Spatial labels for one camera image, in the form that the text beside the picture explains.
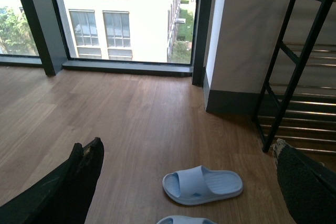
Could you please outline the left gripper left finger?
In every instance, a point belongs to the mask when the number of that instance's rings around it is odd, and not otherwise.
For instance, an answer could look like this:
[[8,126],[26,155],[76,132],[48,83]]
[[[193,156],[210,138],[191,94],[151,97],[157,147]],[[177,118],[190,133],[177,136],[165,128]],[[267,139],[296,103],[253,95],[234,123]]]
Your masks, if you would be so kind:
[[76,143],[66,161],[1,206],[1,223],[85,223],[103,159],[100,138]]

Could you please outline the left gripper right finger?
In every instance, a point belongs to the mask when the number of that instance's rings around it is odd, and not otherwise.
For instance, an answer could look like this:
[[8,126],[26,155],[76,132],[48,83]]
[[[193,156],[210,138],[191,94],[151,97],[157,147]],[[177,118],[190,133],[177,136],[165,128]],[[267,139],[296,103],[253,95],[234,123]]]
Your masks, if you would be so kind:
[[277,181],[296,223],[335,223],[335,173],[279,138],[272,155]]

